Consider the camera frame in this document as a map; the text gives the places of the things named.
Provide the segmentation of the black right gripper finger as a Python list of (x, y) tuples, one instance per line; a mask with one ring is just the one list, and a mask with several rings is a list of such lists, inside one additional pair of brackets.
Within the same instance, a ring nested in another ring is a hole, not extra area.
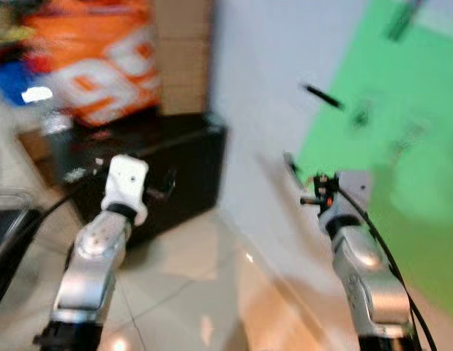
[(304, 185), (303, 181), (299, 176), (299, 167), (296, 166), (296, 162), (294, 161), (293, 154), (289, 153), (289, 151), (284, 151), (282, 153), (284, 164), (289, 171), (292, 180), (295, 185)]

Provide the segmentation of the black box cabinet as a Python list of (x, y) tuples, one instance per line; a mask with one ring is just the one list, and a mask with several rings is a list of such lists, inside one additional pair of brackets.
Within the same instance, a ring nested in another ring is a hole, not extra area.
[(145, 113), (99, 128), (73, 126), (58, 156), (60, 184), (72, 189), (99, 167), (98, 159), (108, 162), (117, 154), (149, 164), (146, 187), (160, 185), (169, 170), (176, 170), (169, 200), (146, 202), (146, 221), (128, 240), (136, 247), (216, 205), (227, 136), (227, 124), (213, 113)]

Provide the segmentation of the clear grey bottle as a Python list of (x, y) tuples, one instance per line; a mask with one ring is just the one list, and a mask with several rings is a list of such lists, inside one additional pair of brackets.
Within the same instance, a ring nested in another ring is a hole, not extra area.
[(42, 117), (41, 137), (45, 141), (46, 153), (38, 163), (48, 187), (60, 184), (58, 156), (64, 153), (66, 139), (72, 128), (72, 116), (62, 108), (52, 108)]

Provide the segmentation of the brown cardboard box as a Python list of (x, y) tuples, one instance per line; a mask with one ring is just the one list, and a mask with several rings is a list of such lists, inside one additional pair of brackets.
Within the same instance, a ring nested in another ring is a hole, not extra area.
[(211, 30), (216, 0), (151, 0), (160, 74), (160, 112), (207, 108)]

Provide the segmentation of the orange and white bag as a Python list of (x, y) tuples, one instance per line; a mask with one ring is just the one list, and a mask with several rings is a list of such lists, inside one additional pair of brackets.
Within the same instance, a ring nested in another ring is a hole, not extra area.
[(106, 126), (160, 106), (151, 0), (46, 0), (21, 21), (78, 123)]

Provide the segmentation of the black chair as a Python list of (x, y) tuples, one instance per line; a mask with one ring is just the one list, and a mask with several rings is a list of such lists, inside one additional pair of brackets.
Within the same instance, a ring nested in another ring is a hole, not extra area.
[(38, 208), (0, 208), (0, 305), (32, 238), (24, 238), (41, 216)]

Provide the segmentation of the blue bag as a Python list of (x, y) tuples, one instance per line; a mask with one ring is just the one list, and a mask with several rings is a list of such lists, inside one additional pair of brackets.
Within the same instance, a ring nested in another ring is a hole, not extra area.
[(0, 64), (0, 91), (12, 106), (22, 107), (52, 97), (40, 85), (41, 76), (29, 68), (25, 61), (7, 61)]

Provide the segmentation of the black wall hook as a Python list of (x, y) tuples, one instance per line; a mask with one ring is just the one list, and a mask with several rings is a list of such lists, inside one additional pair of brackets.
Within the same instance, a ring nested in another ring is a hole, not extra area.
[(322, 100), (323, 103), (326, 103), (337, 110), (345, 110), (345, 105), (340, 98), (336, 98), (332, 96), (332, 94), (326, 93), (326, 91), (314, 86), (313, 84), (301, 83), (300, 88), (311, 94), (311, 96), (319, 98), (319, 100)]

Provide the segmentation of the green wall sheet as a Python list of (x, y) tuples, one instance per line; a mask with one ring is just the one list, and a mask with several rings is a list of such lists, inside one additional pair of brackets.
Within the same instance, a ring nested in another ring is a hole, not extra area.
[(366, 170), (369, 215), (413, 288), (453, 317), (453, 37), (389, 33), (399, 0), (370, 0), (296, 158), (301, 173)]

